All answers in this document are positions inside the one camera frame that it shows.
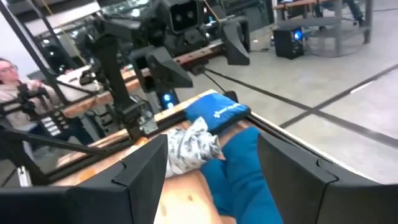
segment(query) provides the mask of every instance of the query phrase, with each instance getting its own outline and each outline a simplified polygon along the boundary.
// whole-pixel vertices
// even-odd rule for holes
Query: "black bracket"
[[[180,35],[166,33],[164,40],[165,47],[173,57],[198,50],[208,44],[206,35],[201,29],[187,30]]]
[[[146,93],[193,87],[188,73],[173,60],[165,47],[148,46],[134,50],[129,60]],[[144,76],[141,71],[144,68],[149,69],[150,76]]]
[[[221,40],[228,65],[249,65],[250,33],[247,18],[233,17],[220,23]]]

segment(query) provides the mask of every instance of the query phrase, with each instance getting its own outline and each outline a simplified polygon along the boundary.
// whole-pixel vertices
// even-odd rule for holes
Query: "concrete floor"
[[[391,8],[398,8],[398,1],[375,1],[376,10]],[[208,68],[227,79],[209,75],[234,90],[254,112],[332,159],[380,183],[398,183],[397,23],[398,11],[375,12],[373,41],[362,45],[361,35],[347,40],[346,49],[358,52],[345,57],[287,60],[272,52],[252,52],[247,67],[228,66],[223,57],[213,59]],[[357,29],[351,22],[344,28]],[[253,32],[251,38],[256,40],[254,51],[268,47],[269,28]],[[379,78],[360,85],[375,75]],[[181,101],[209,88],[220,91],[204,75],[192,78],[194,88],[177,90]],[[0,180],[6,175],[2,167],[9,165],[0,163]]]

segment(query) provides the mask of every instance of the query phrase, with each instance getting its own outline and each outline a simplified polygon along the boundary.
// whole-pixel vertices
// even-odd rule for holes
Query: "blue cloth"
[[[248,106],[236,103],[219,93],[201,97],[185,109],[186,117],[191,122],[202,117],[211,134],[221,133],[232,124],[244,119],[250,112]]]
[[[261,171],[257,156],[259,131],[247,128],[224,146],[225,161],[207,162],[201,172],[220,215],[238,224],[283,223]]]

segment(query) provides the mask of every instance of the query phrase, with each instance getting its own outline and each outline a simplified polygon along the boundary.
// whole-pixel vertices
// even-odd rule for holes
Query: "blue led light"
[[[172,108],[174,106],[173,103],[167,103],[167,108]]]
[[[170,101],[170,100],[172,99],[172,96],[170,96],[170,94],[165,94],[165,95],[163,96],[163,99],[164,99],[165,101]]]
[[[294,39],[295,40],[302,40],[303,39],[303,32],[301,30],[294,31]]]

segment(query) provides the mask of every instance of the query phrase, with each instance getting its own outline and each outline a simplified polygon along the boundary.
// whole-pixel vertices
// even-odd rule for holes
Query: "glasses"
[[[10,65],[6,68],[0,69],[0,74],[3,75],[3,74],[7,74],[7,73],[10,73],[12,71],[17,71],[17,70],[18,70],[18,67],[16,65]]]

